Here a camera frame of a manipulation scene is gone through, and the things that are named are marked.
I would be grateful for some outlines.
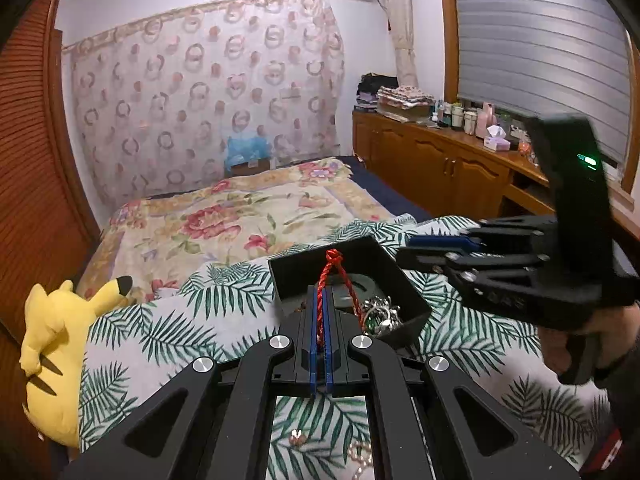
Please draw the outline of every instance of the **pink tissue box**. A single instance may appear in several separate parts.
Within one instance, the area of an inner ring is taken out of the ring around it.
[[[484,146],[494,152],[508,152],[510,145],[507,139],[497,139],[496,137],[484,138]]]

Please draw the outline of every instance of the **red rope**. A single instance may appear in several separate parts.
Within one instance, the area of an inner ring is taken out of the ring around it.
[[[318,347],[321,348],[324,343],[324,327],[322,326],[322,290],[326,285],[326,279],[329,276],[329,272],[331,272],[332,267],[335,267],[342,279],[344,280],[344,285],[347,286],[347,290],[349,291],[349,295],[353,300],[353,313],[358,317],[358,322],[360,323],[360,327],[364,326],[364,313],[362,312],[362,307],[360,306],[360,302],[358,301],[358,297],[356,296],[355,291],[353,290],[353,285],[351,285],[351,280],[349,279],[347,273],[342,267],[342,254],[338,249],[329,249],[326,252],[326,265],[322,270],[322,274],[320,274],[320,281],[318,282],[318,296],[316,298],[316,319],[318,320]]]

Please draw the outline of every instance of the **green led light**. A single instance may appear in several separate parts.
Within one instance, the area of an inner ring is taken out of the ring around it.
[[[578,158],[583,161],[586,162],[589,166],[591,166],[590,169],[595,170],[594,166],[597,166],[597,162],[594,158],[587,156],[587,155],[583,155],[581,153],[578,153]]]

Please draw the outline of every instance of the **dark blue sheet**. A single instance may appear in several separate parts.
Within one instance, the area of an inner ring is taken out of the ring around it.
[[[427,211],[406,199],[385,184],[380,177],[367,170],[356,156],[338,156],[337,158],[349,165],[353,173],[351,179],[358,186],[366,189],[391,214],[398,216],[409,213],[417,222],[424,222],[433,218]]]

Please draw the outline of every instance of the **black box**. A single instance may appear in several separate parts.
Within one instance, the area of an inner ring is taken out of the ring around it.
[[[342,253],[342,266],[347,273],[369,276],[376,285],[400,307],[402,326],[380,336],[393,348],[411,345],[431,315],[431,307],[415,290],[396,261],[380,247],[375,238],[366,236],[291,254],[269,261],[275,292],[275,303],[288,316],[306,300],[306,288],[320,279],[326,265],[327,249]]]

